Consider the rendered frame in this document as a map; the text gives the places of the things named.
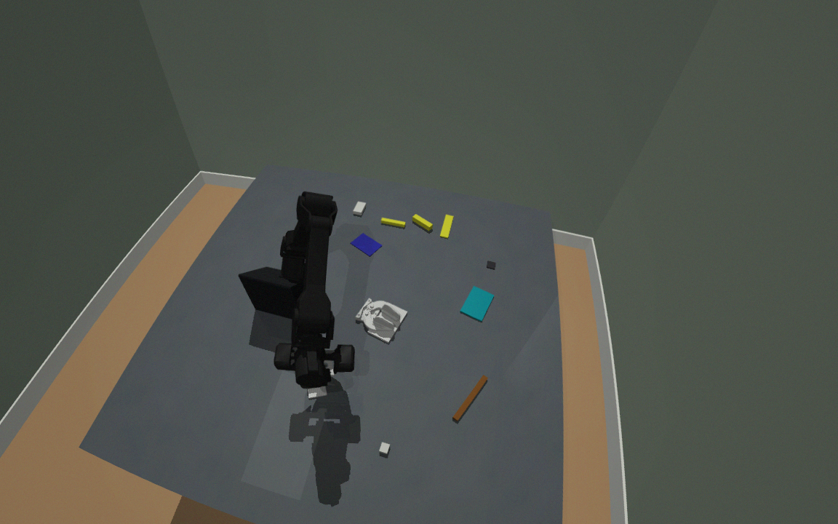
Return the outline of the brown flat bar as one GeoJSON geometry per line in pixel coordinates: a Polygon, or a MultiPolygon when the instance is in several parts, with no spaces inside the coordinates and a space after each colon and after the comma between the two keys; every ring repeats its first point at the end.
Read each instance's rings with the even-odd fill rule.
{"type": "Polygon", "coordinates": [[[479,392],[480,388],[482,388],[482,386],[483,386],[483,384],[485,384],[486,380],[487,380],[487,377],[485,377],[485,375],[483,375],[482,378],[479,379],[478,384],[476,386],[474,386],[474,389],[470,392],[470,394],[468,395],[468,398],[466,398],[466,400],[463,401],[463,404],[461,405],[461,408],[458,409],[457,413],[453,416],[453,420],[456,420],[456,421],[459,420],[459,418],[463,415],[463,412],[466,411],[466,408],[469,407],[470,402],[472,402],[474,400],[475,396],[478,395],[478,392],[479,392]]]}

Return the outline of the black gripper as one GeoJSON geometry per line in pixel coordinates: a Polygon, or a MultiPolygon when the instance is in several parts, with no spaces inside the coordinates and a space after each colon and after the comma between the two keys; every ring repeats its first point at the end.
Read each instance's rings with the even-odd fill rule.
{"type": "MultiPolygon", "coordinates": [[[[292,347],[292,343],[277,344],[274,359],[277,370],[294,371],[296,349],[298,348],[292,347]]],[[[354,354],[355,349],[351,344],[338,345],[335,349],[322,349],[323,360],[335,363],[335,374],[354,371],[354,354]]]]}

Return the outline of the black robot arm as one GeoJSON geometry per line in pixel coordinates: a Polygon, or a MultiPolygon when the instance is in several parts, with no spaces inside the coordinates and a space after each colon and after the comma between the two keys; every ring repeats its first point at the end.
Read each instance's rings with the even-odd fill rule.
{"type": "Polygon", "coordinates": [[[305,277],[296,309],[292,313],[292,347],[295,382],[304,389],[328,386],[330,369],[322,349],[330,348],[335,318],[325,293],[329,237],[338,207],[333,196],[303,192],[298,197],[294,230],[282,241],[282,274],[279,278],[300,281],[305,277]],[[326,338],[319,333],[326,333],[326,338]]]}

